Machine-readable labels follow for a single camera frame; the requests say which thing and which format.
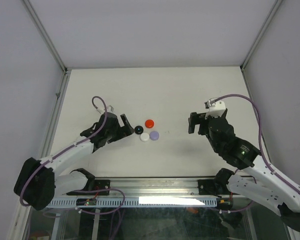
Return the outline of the black round charging case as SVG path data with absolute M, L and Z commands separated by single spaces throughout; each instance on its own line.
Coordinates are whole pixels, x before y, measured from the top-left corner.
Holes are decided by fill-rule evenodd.
M 141 125 L 137 125 L 134 128 L 134 133 L 137 135 L 141 135 L 144 132 L 144 128 Z

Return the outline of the white round charging case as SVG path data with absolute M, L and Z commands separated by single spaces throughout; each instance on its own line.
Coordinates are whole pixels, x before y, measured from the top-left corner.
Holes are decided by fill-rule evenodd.
M 139 135 L 139 138 L 142 142 L 147 142 L 150 140 L 150 135 L 147 132 L 143 132 Z

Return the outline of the orange round charging case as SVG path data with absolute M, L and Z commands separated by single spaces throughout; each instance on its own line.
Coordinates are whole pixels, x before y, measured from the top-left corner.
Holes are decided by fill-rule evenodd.
M 146 128 L 151 129 L 155 126 L 155 122 L 152 119 L 147 119 L 144 125 Z

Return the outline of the purple round earbud charging case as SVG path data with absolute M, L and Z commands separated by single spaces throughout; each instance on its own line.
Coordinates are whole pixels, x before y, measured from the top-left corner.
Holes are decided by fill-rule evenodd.
M 157 141 L 160 138 L 160 134 L 157 131 L 151 131 L 149 134 L 149 138 L 152 141 Z

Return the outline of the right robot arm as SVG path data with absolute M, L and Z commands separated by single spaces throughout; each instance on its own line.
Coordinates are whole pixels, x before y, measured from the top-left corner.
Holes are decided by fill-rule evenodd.
M 188 118 L 188 133 L 199 126 L 198 134 L 205 136 L 213 151 L 227 164 L 247 173 L 260 183 L 243 179 L 234 171 L 222 168 L 213 179 L 217 194 L 227 191 L 239 194 L 263 205 L 278 215 L 283 223 L 300 232 L 300 185 L 263 159 L 262 152 L 250 142 L 237 137 L 226 119 L 226 113 L 212 117 L 192 112 Z

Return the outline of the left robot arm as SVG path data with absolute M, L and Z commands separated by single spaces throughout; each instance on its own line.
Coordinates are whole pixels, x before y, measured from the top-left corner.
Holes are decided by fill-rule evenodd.
M 83 157 L 133 133 L 134 128 L 125 114 L 117 116 L 105 112 L 60 152 L 41 159 L 28 158 L 21 168 L 13 192 L 19 196 L 22 205 L 40 211 L 55 197 L 99 191 L 101 187 L 96 185 L 96 177 L 84 168 L 77 168 L 66 175 L 62 173 Z

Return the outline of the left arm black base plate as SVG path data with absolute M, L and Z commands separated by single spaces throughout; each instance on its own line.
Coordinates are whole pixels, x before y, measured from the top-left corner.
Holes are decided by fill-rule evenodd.
M 83 189 L 67 192 L 68 196 L 108 196 L 110 194 L 111 181 L 109 179 L 90 179 Z

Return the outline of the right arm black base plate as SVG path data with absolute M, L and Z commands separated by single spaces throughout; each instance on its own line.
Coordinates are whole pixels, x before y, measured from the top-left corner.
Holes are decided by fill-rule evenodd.
M 213 179 L 198 179 L 197 185 L 199 195 L 212 195 L 220 198 L 231 194 L 225 185 L 216 183 Z

